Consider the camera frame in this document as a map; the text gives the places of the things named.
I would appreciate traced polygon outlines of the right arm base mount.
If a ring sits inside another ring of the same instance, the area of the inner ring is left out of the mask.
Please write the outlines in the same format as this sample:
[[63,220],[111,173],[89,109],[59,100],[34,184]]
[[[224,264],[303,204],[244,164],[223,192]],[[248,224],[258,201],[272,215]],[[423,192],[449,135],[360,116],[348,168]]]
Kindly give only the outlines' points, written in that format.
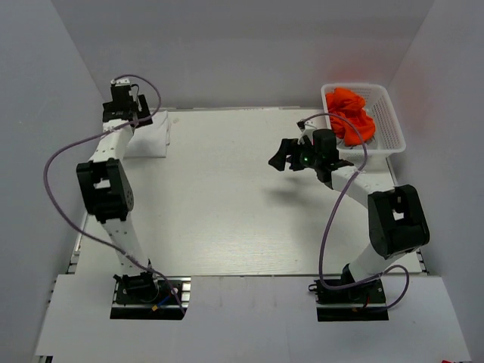
[[344,290],[330,290],[319,280],[308,286],[315,294],[318,322],[388,321],[381,280]]

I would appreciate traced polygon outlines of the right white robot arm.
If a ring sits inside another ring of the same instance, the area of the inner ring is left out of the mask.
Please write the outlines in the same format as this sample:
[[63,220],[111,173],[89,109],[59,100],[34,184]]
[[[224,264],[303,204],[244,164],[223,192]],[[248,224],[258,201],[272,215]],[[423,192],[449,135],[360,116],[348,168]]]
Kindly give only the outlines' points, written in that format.
[[330,227],[345,196],[368,211],[369,244],[342,272],[342,294],[357,302],[369,291],[368,283],[396,269],[396,261],[430,241],[430,230],[418,192],[412,185],[382,188],[355,166],[340,157],[336,136],[317,129],[311,137],[284,138],[268,164],[277,171],[312,169],[318,180],[339,196],[328,217],[321,239],[318,274],[324,274],[324,252]]

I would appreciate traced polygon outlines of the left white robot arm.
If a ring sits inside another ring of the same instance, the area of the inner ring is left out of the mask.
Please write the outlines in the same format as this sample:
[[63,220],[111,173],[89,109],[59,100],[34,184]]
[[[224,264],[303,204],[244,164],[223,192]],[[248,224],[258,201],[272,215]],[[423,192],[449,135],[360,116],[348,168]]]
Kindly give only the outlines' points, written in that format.
[[103,104],[104,134],[89,160],[76,166],[86,211],[114,245],[123,277],[141,274],[139,266],[150,262],[132,222],[135,198],[123,168],[123,158],[137,127],[129,123],[149,114],[146,99],[138,99],[133,88],[128,78],[111,82],[112,100]]

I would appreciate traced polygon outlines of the white t shirt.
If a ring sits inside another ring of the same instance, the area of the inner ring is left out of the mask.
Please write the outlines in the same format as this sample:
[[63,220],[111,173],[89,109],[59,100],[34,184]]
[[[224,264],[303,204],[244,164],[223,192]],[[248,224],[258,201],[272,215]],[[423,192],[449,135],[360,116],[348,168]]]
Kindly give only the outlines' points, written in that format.
[[135,130],[129,141],[125,158],[166,158],[170,145],[171,120],[169,112],[158,112],[153,123]]

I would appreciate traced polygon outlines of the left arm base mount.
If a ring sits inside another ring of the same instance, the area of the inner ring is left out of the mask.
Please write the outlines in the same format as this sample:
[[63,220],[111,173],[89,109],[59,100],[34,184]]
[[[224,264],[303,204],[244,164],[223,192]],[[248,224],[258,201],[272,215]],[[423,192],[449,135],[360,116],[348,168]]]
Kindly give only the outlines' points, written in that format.
[[110,319],[125,321],[180,321],[188,310],[190,278],[115,275]]

